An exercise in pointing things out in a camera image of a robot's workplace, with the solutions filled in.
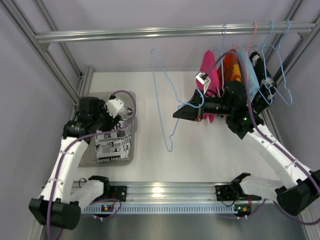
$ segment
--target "metal rail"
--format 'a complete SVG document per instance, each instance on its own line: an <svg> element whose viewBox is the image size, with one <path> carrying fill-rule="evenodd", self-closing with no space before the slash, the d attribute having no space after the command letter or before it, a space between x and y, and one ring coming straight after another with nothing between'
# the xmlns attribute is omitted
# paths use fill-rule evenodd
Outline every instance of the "metal rail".
<svg viewBox="0 0 320 240"><path fill-rule="evenodd" d="M310 33L316 26L314 22L291 22L290 33ZM258 23L257 34L268 34L272 24ZM274 23L273 33L282 34L288 29L286 21ZM226 34L252 34L255 30L254 23L227 24ZM219 25L204 26L180 26L180 27L145 27L145 28L116 28L105 30L88 31L51 31L39 32L35 38L41 44L63 43L63 42L83 42L83 41L104 41L121 39L145 39L145 38L169 38L169 37L194 37L194 36L218 36L223 35L225 27Z"/></svg>
<svg viewBox="0 0 320 240"><path fill-rule="evenodd" d="M126 186L126 204L221 204L217 200L217 185L230 182L110 182L112 186ZM74 181L72 192L79 189ZM247 204L247 200L236 201Z"/></svg>
<svg viewBox="0 0 320 240"><path fill-rule="evenodd" d="M285 20L290 20L292 21L294 16L296 15L298 9L300 8L302 2L304 0L295 0L295 2L293 3L290 11L288 12L288 14L285 16ZM277 46L278 43L280 42L281 37L283 36L283 34L277 34L273 41L271 42L271 45L273 46ZM270 47L265 54L265 62L268 63L268 61L270 60L270 57L272 55L272 53L274 52L274 49L272 47Z"/></svg>
<svg viewBox="0 0 320 240"><path fill-rule="evenodd" d="M316 39L317 35L320 33L320 9L313 18L313 22L315 23L315 27L312 29L310 34L300 34L300 39L297 41L293 49L283 61L283 69L285 75L289 73L289 71L294 67L301 55L308 49L309 45ZM273 80L277 85L281 84L281 82L284 80L281 67L274 75Z"/></svg>
<svg viewBox="0 0 320 240"><path fill-rule="evenodd" d="M33 2L35 3L35 6L38 8L40 14L43 16L44 20L48 24L51 31L58 31L58 28L57 28L55 22L52 20L50 14L49 14L49 11L47 10L43 1L42 0L33 0ZM61 46L61 50L63 51L65 57L68 59L70 65L73 67L75 73L79 77L81 77L82 73L81 73L75 59L73 58L69 48L67 47L67 45L65 43L61 43L60 46Z"/></svg>
<svg viewBox="0 0 320 240"><path fill-rule="evenodd" d="M35 39L35 30L21 8L12 0L0 0L0 8L3 9L8 18L13 22L13 24L15 24L22 36L26 39L38 57L42 60L43 64L47 67L49 72L72 98L73 102L78 103L80 97L77 93L77 90L75 90L75 88L65 77L50 53L44 51L41 44Z"/></svg>

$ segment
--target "white table surface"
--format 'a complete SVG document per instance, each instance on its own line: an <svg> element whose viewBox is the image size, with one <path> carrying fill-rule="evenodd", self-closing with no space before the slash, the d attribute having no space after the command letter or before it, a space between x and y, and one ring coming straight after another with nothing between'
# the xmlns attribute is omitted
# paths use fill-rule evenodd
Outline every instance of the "white table surface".
<svg viewBox="0 0 320 240"><path fill-rule="evenodd" d="M187 102L195 90L195 72L175 71L168 75L180 100ZM162 72L156 73L162 119L167 142L179 103ZM180 120L168 152L160 125L152 72L96 72L91 93L132 91L137 98L138 128L133 161L125 166L79 167L75 181L92 175L123 182L229 182L246 172L278 180L270 166L244 141L232 133L225 119Z"/></svg>

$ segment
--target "hanging rod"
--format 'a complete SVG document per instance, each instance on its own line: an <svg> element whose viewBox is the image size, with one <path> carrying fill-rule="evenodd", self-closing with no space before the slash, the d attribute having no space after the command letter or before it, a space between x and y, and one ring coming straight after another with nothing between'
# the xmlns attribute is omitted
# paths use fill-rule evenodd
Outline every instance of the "hanging rod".
<svg viewBox="0 0 320 240"><path fill-rule="evenodd" d="M314 22L296 22L290 24L290 33L310 33L316 26ZM268 34L272 24L258 23L257 34ZM283 34L288 29L287 21L274 22L273 33ZM226 34L252 34L255 30L253 23L227 24ZM41 44L63 43L63 42L84 42L103 41L120 39L146 39L146 38L172 38L192 36L218 36L223 35L225 27L220 25L204 26L178 26L178 27L145 27L145 28L115 28L105 30L88 31L51 31L39 32L35 35Z"/></svg>

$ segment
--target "black bracket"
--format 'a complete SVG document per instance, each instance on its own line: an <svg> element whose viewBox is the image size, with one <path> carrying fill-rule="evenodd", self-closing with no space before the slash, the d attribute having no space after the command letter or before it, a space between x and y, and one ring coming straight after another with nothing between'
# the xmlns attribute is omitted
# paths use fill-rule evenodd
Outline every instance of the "black bracket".
<svg viewBox="0 0 320 240"><path fill-rule="evenodd" d="M111 186L110 197L125 202L127 199L127 186Z"/></svg>
<svg viewBox="0 0 320 240"><path fill-rule="evenodd" d="M249 201L248 195L242 195L241 197L238 197L237 193L235 192L234 187L232 187L231 184L226 185L216 185L215 186L215 192L216 192L216 199L221 202L225 201ZM252 201L259 201L261 200L261 197L256 195L251 195Z"/></svg>

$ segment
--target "aluminum frame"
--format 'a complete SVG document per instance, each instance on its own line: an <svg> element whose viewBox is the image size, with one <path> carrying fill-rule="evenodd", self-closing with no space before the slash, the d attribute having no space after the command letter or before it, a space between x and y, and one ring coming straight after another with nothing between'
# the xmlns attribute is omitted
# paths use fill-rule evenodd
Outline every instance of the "aluminum frame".
<svg viewBox="0 0 320 240"><path fill-rule="evenodd" d="M37 39L35 38L36 31L34 30L28 18L25 16L22 9L13 0L0 0L0 7L6 13L8 18L13 22L16 28L20 31L21 35L30 44L31 48L41 59L41 61L53 75L55 80L67 92L72 101L77 104L80 100L79 94L72 86L70 81L65 77L56 61L52 58L50 52L45 51L43 46L37 41Z"/></svg>
<svg viewBox="0 0 320 240"><path fill-rule="evenodd" d="M288 12L288 14L286 15L286 17L284 19L292 21L303 1L304 0L295 0L290 11ZM283 34L277 34L274 37L273 41L271 42L271 45L277 46L279 44L282 36L283 36ZM266 63L268 63L268 61L273 53L274 53L274 49L272 47L270 47L265 54L265 62Z"/></svg>
<svg viewBox="0 0 320 240"><path fill-rule="evenodd" d="M43 19L46 21L47 25L51 29L51 31L58 31L58 28L51 18L48 9L46 8L45 4L42 0L33 0L35 6L38 8L38 11L42 15ZM65 43L60 43L60 47L62 52L64 53L65 57L68 59L70 65L73 67L73 70L75 73L81 78L82 72L80 71L80 68L78 67L75 59L73 58L69 48Z"/></svg>
<svg viewBox="0 0 320 240"><path fill-rule="evenodd" d="M290 33L310 33L316 24L312 21L291 22ZM258 23L257 34L268 34L272 29L272 24ZM274 22L273 33L282 34L288 29L288 22ZM227 24L227 35L253 34L254 23ZM51 31L39 32L35 38L41 44L84 42L84 41L104 41L104 40L124 40L124 39L145 39L145 38L173 38L173 37L195 37L195 36L217 36L224 35L223 24L204 26L179 26L179 27L144 27L144 28L115 28L105 30L87 31Z"/></svg>
<svg viewBox="0 0 320 240"><path fill-rule="evenodd" d="M283 71L285 75L289 73L289 71L293 68L293 66L296 64L301 55L306 51L309 45L320 33L320 9L316 13L312 21L315 23L315 27L312 29L310 34L300 34L300 39L297 41L297 43L294 45L286 59L283 61ZM274 75L273 80L277 83L278 86L284 80L281 67L279 67L278 71Z"/></svg>

